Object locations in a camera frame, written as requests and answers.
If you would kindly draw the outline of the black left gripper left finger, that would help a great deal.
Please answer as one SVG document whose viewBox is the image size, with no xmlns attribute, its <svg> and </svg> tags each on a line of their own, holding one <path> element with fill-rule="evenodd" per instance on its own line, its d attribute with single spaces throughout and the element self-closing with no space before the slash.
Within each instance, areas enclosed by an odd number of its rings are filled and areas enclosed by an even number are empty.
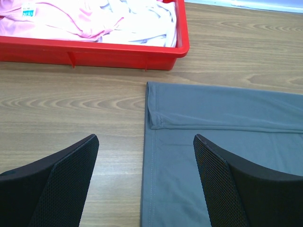
<svg viewBox="0 0 303 227">
<path fill-rule="evenodd" d="M 77 227 L 99 148 L 91 134 L 79 142 L 0 175 L 2 227 Z"/>
</svg>

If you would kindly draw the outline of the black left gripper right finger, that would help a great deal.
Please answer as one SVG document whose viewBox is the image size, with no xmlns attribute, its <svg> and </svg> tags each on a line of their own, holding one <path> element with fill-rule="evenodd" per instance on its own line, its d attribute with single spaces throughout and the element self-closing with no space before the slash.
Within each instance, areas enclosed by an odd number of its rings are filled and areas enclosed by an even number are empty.
<svg viewBox="0 0 303 227">
<path fill-rule="evenodd" d="M 255 164 L 200 134 L 193 146 L 211 226 L 303 225 L 302 176 Z"/>
</svg>

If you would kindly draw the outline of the dark grey t shirt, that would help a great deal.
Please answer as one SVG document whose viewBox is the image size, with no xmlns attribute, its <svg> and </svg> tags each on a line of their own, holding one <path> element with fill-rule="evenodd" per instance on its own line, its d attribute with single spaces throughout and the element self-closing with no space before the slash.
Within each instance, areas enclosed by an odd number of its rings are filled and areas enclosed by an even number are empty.
<svg viewBox="0 0 303 227">
<path fill-rule="evenodd" d="M 142 227 L 210 226 L 197 134 L 261 166 L 303 173 L 299 94 L 148 82 L 144 122 Z"/>
</svg>

